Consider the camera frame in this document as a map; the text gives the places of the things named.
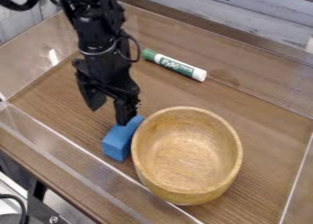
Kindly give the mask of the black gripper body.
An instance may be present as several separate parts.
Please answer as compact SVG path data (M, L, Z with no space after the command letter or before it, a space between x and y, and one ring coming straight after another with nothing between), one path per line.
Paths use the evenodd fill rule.
M78 52L81 58L72 60L76 72L80 71L89 77L98 78L104 83L101 91L106 98L139 99L140 89L131 77L132 62L122 58L116 51L90 53Z

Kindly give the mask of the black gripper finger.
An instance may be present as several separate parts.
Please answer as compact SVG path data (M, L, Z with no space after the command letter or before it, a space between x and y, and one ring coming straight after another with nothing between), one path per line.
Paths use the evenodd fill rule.
M76 72L77 89L88 108L94 112L106 102L106 94L101 91L104 83L98 78Z
M137 98L117 98L113 101L116 124L124 126L136 116Z

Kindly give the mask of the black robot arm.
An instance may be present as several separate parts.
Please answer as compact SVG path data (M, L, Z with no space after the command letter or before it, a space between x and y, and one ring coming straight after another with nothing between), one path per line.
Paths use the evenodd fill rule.
M0 0L0 6L13 11L26 11L38 0L18 4ZM77 34L78 59L72 60L76 69L77 88L86 106L97 110L113 100L116 124L125 125L136 116L139 87L129 69L140 56L131 54L135 38L124 31L124 8L117 0L50 0L62 10Z

